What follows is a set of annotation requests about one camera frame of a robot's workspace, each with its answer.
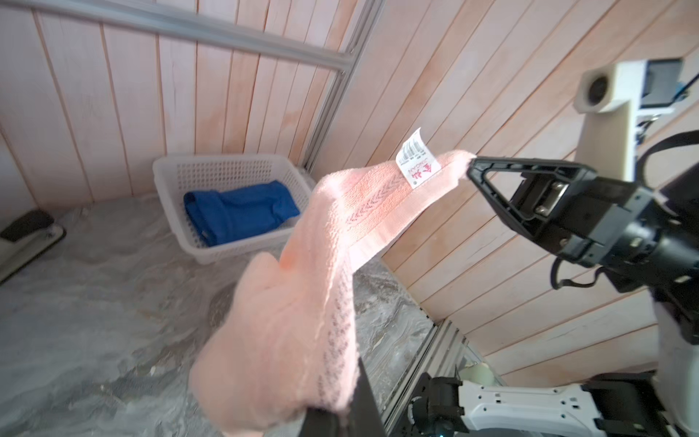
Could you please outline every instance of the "barcode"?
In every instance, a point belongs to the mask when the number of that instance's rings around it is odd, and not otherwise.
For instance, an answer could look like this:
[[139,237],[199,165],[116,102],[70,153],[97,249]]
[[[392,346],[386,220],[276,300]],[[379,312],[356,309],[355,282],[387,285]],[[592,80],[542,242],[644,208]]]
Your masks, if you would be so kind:
[[413,138],[405,142],[405,145],[403,146],[403,150],[401,150],[401,157],[399,159],[399,164],[403,165],[406,162],[410,161],[415,155],[419,154],[422,151],[422,148],[420,145],[417,143],[417,141]]

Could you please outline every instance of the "towel label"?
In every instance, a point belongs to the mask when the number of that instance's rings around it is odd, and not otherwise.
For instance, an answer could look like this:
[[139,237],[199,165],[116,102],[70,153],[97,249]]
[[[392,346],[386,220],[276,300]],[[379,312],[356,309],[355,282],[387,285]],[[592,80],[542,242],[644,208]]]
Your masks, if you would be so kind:
[[403,147],[396,157],[396,163],[413,188],[419,187],[434,173],[442,169],[442,166],[422,141],[420,128],[403,143]]

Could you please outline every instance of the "blue cloth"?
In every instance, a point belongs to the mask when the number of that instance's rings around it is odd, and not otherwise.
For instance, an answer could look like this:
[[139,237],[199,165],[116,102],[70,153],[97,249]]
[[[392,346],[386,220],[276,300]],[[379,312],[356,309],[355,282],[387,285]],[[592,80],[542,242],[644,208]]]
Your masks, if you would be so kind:
[[278,180],[225,193],[191,191],[185,194],[185,210],[209,247],[273,231],[301,214]]

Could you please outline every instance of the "marble table surface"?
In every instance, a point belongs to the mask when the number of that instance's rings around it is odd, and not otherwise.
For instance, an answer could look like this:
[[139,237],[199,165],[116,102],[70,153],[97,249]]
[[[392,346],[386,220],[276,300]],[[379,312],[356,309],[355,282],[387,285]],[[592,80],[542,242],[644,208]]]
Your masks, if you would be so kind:
[[[156,195],[57,218],[67,237],[0,286],[0,436],[218,436],[187,374],[252,254],[198,265]],[[381,407],[432,323],[377,259],[354,290]]]

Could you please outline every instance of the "basket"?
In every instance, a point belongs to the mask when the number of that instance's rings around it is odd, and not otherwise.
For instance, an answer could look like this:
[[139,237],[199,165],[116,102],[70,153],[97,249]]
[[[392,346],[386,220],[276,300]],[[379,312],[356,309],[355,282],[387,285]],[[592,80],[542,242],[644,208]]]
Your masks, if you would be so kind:
[[283,243],[291,235],[298,217],[266,234],[209,248],[185,212],[182,198],[186,192],[204,189],[224,192],[279,180],[289,189],[301,212],[310,198],[310,189],[301,174],[287,158],[279,155],[170,156],[157,159],[153,173],[170,229],[182,249],[200,264]]

